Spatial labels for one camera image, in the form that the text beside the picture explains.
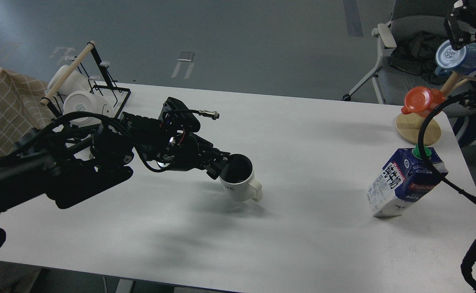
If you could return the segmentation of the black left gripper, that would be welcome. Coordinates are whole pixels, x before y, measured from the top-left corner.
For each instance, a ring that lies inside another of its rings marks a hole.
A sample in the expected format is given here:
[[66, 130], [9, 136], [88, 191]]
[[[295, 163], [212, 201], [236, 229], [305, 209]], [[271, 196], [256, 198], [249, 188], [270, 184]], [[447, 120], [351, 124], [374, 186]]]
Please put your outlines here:
[[195, 115], [216, 120], [217, 111], [188, 108], [179, 99], [169, 97], [162, 104], [157, 119], [135, 115], [134, 139], [141, 147], [146, 161], [155, 161], [159, 170], [205, 170], [216, 180], [227, 165], [231, 153], [220, 151], [197, 135], [201, 128]]

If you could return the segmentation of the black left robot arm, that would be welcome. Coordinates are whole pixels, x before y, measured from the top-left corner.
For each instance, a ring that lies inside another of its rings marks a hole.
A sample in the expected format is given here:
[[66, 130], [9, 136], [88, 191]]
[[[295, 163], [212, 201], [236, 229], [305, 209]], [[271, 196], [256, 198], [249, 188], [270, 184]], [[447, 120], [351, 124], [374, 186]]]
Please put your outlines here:
[[[155, 173], [200, 169], [217, 179], [231, 155], [197, 135], [195, 115], [220, 116], [167, 98], [157, 119], [79, 111], [31, 129], [0, 158], [0, 213], [42, 194], [70, 208], [128, 180], [135, 155]], [[0, 248], [5, 240], [0, 228]]]

